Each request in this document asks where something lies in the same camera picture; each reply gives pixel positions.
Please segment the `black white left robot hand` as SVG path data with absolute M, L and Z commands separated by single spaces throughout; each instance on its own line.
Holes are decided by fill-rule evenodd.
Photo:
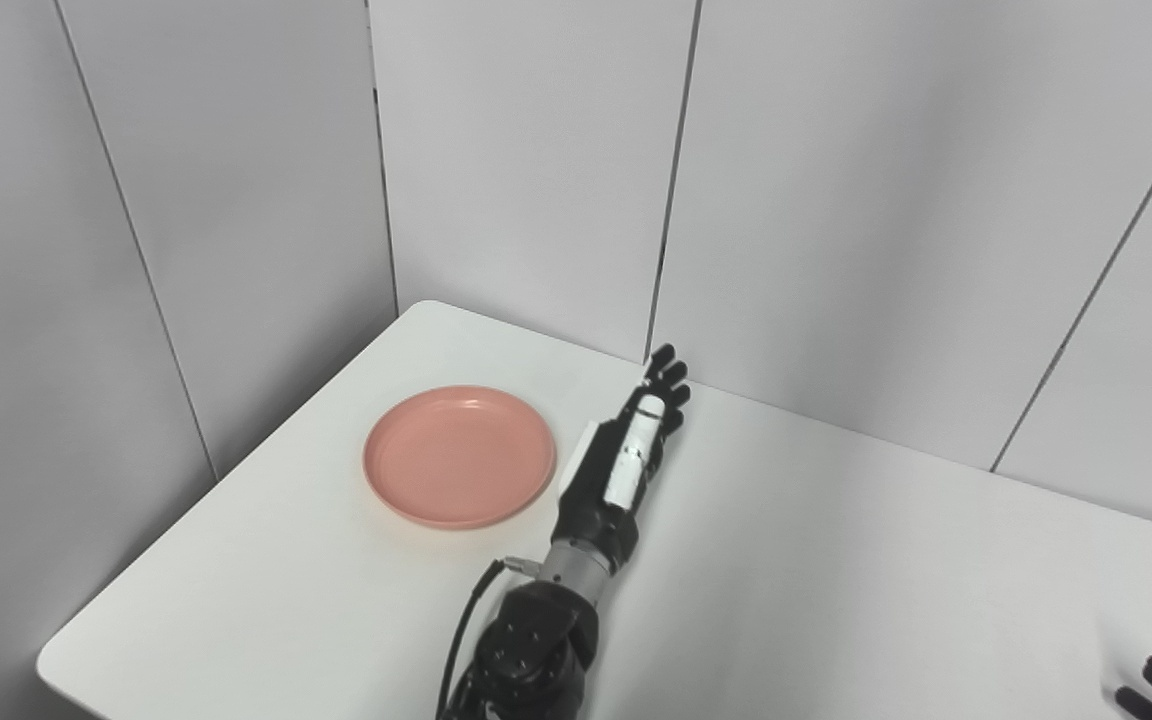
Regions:
M 662 344 L 646 361 L 641 382 L 581 452 L 579 462 L 559 497 L 550 541 L 575 544 L 602 558 L 616 575 L 639 541 L 637 511 L 664 462 L 666 444 L 684 424 L 691 397 L 689 366 L 675 346 Z

